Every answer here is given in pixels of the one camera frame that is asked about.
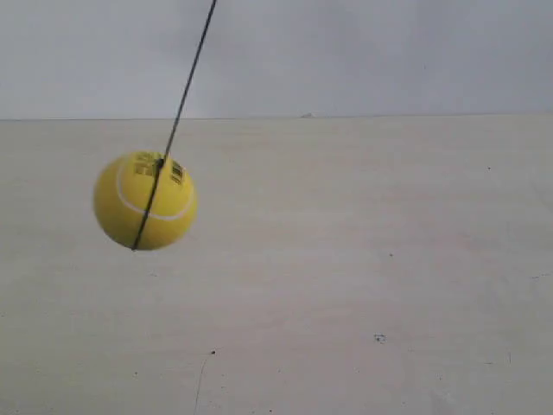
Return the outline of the yellow tennis ball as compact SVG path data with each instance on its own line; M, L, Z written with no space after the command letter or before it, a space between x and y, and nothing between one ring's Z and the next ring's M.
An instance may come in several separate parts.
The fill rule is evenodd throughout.
M99 173L93 212L105 234L121 246L152 251L174 244L194 222L198 196L185 167L163 154L123 154Z

